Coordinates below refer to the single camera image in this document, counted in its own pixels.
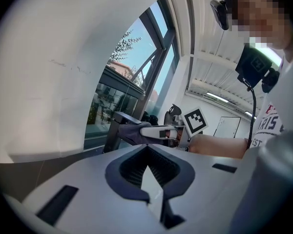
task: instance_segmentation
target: gray cloth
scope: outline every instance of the gray cloth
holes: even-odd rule
[[[123,138],[129,138],[133,142],[135,142],[137,145],[140,144],[160,144],[163,145],[164,141],[161,139],[156,138],[149,138],[142,136],[140,134],[140,129],[143,127],[152,127],[152,125],[149,122],[141,122],[141,124],[133,125],[133,124],[124,124],[120,125],[118,128],[119,137]]]

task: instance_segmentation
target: man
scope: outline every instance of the man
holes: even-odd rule
[[[250,32],[251,37],[285,53],[283,67],[293,62],[293,28],[279,0],[225,0],[232,20]],[[251,147],[261,146],[265,141],[283,131],[278,112],[264,99],[261,111],[253,126]],[[196,135],[189,152],[203,155],[242,158],[247,148],[247,139],[217,138]]]

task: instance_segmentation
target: sky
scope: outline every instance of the sky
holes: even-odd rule
[[[167,26],[166,26],[163,14],[161,12],[161,9],[157,2],[155,2],[150,8],[159,25],[162,36],[164,37],[165,33],[167,32]],[[145,60],[155,51],[156,48],[150,35],[148,34],[146,28],[144,27],[144,25],[142,24],[139,18],[131,25],[131,27],[128,30],[129,31],[132,30],[132,33],[129,36],[130,38],[141,37],[142,39],[138,41],[137,43],[133,44],[132,46],[133,49],[127,51],[128,53],[128,55],[126,56],[127,58],[122,60],[121,63],[129,66],[130,68],[132,68],[133,66],[136,66],[136,69],[139,69],[141,65],[145,62]],[[161,88],[165,81],[165,78],[170,68],[173,57],[174,57],[174,52],[172,47],[170,47],[167,57],[165,59],[165,62],[163,64],[163,67],[161,69],[161,72],[154,86],[154,89],[157,91],[158,94],[161,91]],[[149,69],[149,64],[147,64],[145,68],[143,69],[144,76],[146,76],[148,69]]]

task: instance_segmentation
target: black slot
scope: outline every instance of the black slot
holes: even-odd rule
[[[219,169],[219,170],[223,170],[223,171],[228,172],[228,173],[232,173],[232,174],[234,174],[236,169],[237,169],[236,167],[222,165],[222,164],[214,164],[212,167],[216,168],[216,169]]]
[[[78,188],[65,185],[56,193],[49,202],[36,214],[38,218],[54,226],[62,215],[69,202],[73,199]]]

